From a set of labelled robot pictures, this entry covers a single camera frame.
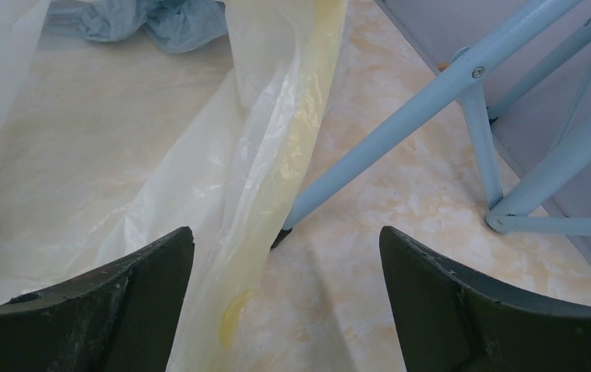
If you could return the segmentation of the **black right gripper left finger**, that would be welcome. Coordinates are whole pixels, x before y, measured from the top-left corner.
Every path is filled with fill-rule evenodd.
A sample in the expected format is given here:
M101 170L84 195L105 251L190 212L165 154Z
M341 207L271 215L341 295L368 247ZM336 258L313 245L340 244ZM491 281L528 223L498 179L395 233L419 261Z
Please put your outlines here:
M163 371L194 259L190 228L0 305L0 371Z

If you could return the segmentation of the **light blue tripod stand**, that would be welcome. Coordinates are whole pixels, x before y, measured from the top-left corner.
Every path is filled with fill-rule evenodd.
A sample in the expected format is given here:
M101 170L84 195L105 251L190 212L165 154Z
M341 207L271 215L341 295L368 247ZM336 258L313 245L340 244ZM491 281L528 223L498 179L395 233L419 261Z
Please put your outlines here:
M591 219L534 216L537 207L591 162L591 114L580 124L574 122L591 83L591 61L548 155L509 192L501 184L491 132L491 125L510 105L591 44L591 17L495 105L486 104L482 86L483 80L502 62L574 7L574 1L527 2L476 45L459 50L431 83L296 197L277 241L282 241L297 223L452 102L459 102L463 110L486 195L485 220L491 229L499 233L591 236Z

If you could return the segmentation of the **crumpled grey-blue plastic bag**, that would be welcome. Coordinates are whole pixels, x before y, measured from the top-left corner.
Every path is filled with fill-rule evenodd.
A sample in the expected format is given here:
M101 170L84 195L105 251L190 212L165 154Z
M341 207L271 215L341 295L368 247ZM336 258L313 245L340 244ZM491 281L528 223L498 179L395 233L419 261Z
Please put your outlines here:
M228 33L220 1L52 1L44 29L97 43L119 42L143 30L165 53L200 49Z

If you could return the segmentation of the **clear yellow-edged plastic bag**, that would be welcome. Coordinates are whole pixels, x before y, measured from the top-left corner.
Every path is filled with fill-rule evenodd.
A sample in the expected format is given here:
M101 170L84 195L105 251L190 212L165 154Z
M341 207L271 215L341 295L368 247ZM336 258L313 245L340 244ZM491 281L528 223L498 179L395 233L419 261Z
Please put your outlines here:
M305 177L345 1L220 1L228 33L165 53L44 29L0 1L0 305L190 228L163 371L232 371L238 322Z

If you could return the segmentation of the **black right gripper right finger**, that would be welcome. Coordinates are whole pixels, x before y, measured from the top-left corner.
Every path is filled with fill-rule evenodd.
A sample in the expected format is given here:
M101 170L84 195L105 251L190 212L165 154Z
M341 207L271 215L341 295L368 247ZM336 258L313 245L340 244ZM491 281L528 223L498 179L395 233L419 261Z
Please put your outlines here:
M591 306L441 255L391 226L379 251L409 371L591 371Z

